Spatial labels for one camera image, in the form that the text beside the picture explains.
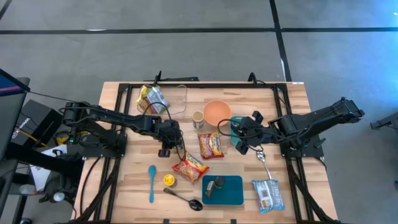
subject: black box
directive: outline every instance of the black box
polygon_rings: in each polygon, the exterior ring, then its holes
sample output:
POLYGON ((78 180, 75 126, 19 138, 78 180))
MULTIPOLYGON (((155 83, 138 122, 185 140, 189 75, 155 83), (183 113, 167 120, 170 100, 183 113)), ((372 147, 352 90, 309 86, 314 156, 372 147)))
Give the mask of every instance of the black box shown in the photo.
POLYGON ((57 111, 34 100, 29 100, 21 109, 11 142, 26 149, 32 149, 35 146, 36 142, 21 133, 19 131, 21 129, 46 144, 60 127, 61 119, 62 115, 57 111))

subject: blue plastic spoon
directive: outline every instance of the blue plastic spoon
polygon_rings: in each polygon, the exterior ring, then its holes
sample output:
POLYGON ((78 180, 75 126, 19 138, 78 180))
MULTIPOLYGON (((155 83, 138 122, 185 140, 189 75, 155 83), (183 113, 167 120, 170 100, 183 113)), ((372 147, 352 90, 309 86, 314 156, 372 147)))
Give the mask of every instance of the blue plastic spoon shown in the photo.
POLYGON ((156 174, 156 166, 155 165, 149 166, 148 174, 150 176, 149 202, 154 203, 154 177, 156 174))

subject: yellow bottle cap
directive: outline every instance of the yellow bottle cap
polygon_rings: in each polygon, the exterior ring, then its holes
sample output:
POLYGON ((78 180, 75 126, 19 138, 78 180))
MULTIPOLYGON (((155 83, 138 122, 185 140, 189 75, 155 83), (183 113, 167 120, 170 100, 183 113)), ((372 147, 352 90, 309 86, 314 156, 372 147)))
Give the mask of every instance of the yellow bottle cap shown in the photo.
POLYGON ((163 183, 167 186, 173 186, 175 183, 175 178, 171 174, 166 174, 163 178, 163 183))

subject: wooden table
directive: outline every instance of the wooden table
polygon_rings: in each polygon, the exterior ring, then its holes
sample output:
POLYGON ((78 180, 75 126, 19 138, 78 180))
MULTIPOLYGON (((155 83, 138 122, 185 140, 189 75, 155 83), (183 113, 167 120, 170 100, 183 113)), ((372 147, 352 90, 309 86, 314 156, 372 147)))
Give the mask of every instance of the wooden table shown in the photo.
MULTIPOLYGON (((114 109, 118 85, 119 82, 104 83, 99 105, 110 110, 114 109)), ((304 84, 287 83, 287 86, 292 112, 298 114, 310 112, 304 84)), ((129 114, 140 114, 136 105, 138 94, 139 89, 134 89, 129 114)), ((173 100, 181 97, 176 94, 173 95, 172 91, 165 93, 165 95, 170 98, 172 107, 173 100)), ((263 124, 267 124, 268 120, 277 117, 274 95, 272 90, 267 88, 188 88, 186 110, 183 113, 172 115, 172 118, 180 123, 180 129, 184 132, 183 138, 187 151, 210 167, 207 175, 240 175, 243 178, 244 204, 240 206, 204 205, 202 211, 196 212, 191 210, 183 200, 163 193, 162 190, 165 185, 162 180, 164 175, 173 174, 171 167, 179 162, 175 150, 172 151, 170 158, 159 158, 157 153, 161 143, 127 129, 128 144, 126 155, 121 160, 112 216, 113 223, 162 223, 165 218, 170 219, 171 223, 230 223, 231 219, 237 219, 238 223, 295 223, 289 178, 285 159, 280 154, 279 145, 266 144, 263 145, 263 148, 264 153, 266 153, 268 168, 273 178, 279 181, 279 188, 286 207, 283 211, 273 210, 265 214, 259 213, 257 198, 251 181, 253 179, 267 179, 268 177, 262 162, 257 159, 254 151, 249 150, 245 156, 240 155, 231 145, 229 137, 221 136, 221 147, 225 157, 207 161, 201 159, 197 134, 216 131, 216 128, 206 124, 203 129, 197 131, 193 128, 191 117, 193 112, 203 110, 205 103, 214 99, 228 102, 233 116, 251 116, 254 110, 258 110, 264 116, 263 124), (147 170, 151 164, 156 165, 157 168, 154 181, 154 203, 149 203, 149 175, 147 170)), ((103 124, 103 126, 110 128, 110 124, 103 124)), ((222 127, 222 131, 227 133, 228 126, 222 127)), ((75 203, 78 215, 81 186, 94 160, 89 159, 84 165, 75 203)), ((89 176, 83 199, 84 208, 90 204, 98 192, 103 161, 104 159, 101 159, 97 163, 89 176)), ((310 193, 327 215, 337 218, 324 166, 314 158, 303 158, 303 163, 310 193)), ((192 185, 181 176, 177 174, 175 176, 178 185, 174 189, 178 194, 185 198, 196 198, 201 201, 201 180, 192 185)), ((305 219, 307 216, 303 198, 301 193, 298 194, 302 215, 305 219)), ((108 196, 106 195, 104 198, 102 218, 105 216, 108 196)))

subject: white paper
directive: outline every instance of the white paper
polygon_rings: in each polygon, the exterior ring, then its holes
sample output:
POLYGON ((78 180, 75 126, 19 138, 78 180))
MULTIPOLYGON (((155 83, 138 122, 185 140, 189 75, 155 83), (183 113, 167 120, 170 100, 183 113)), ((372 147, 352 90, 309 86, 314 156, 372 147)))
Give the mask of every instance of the white paper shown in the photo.
MULTIPOLYGON (((67 153, 67 145, 60 145, 57 147, 53 147, 51 149, 47 149, 46 151, 43 151, 42 154, 52 156, 52 157, 57 157, 60 154, 56 155, 53 153, 54 149, 58 149, 59 151, 62 151, 62 154, 67 153)), ((30 167, 30 170, 32 171, 33 179, 35 181, 35 186, 37 191, 41 191, 45 187, 45 183, 47 182, 47 179, 51 173, 51 170, 43 169, 38 166, 32 166, 30 167)))

